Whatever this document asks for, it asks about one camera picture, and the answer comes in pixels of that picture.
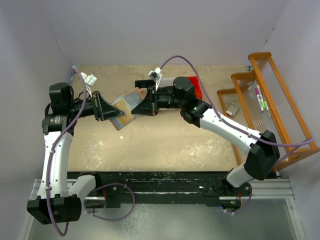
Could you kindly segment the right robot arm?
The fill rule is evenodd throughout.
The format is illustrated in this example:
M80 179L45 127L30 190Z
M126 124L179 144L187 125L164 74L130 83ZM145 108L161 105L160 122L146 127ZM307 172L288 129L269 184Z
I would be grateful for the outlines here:
M151 79L137 80L135 86L145 90L146 97L132 114L156 116L160 109L179 109L187 123L219 135L246 154L245 162L233 168L222 183L226 195L235 195L241 185L251 180L263 181L279 160L273 132L259 132L223 116L197 97L195 85L188 77L177 77L165 87L156 87Z

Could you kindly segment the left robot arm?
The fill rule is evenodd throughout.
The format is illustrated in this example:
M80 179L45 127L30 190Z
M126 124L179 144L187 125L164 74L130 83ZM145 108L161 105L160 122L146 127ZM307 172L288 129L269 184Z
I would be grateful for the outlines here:
M74 100L74 90L65 82L49 88L50 103L41 123L45 142L42 178L35 197L27 202L27 211L41 224L78 221L84 199L103 191L97 173L85 173L68 186L68 157L78 118L94 116L97 121L111 120L124 115L94 91L92 97Z

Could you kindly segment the pink leather card holder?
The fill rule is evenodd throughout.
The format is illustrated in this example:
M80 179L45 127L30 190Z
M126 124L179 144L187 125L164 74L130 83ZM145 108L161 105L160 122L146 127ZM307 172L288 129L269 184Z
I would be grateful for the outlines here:
M135 87L126 92L120 97L116 98L111 105L121 110L124 115L110 120L111 124L117 131L124 128L130 122L134 121L139 114L132 114L131 111L137 107L147 96L148 90L146 88Z

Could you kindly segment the orange credit card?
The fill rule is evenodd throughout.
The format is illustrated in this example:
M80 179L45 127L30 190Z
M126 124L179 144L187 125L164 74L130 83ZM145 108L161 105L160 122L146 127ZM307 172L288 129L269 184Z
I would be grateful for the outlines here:
M114 107L123 112L123 117L128 117L130 113L130 108L127 104L127 101L124 98L115 100L111 103Z

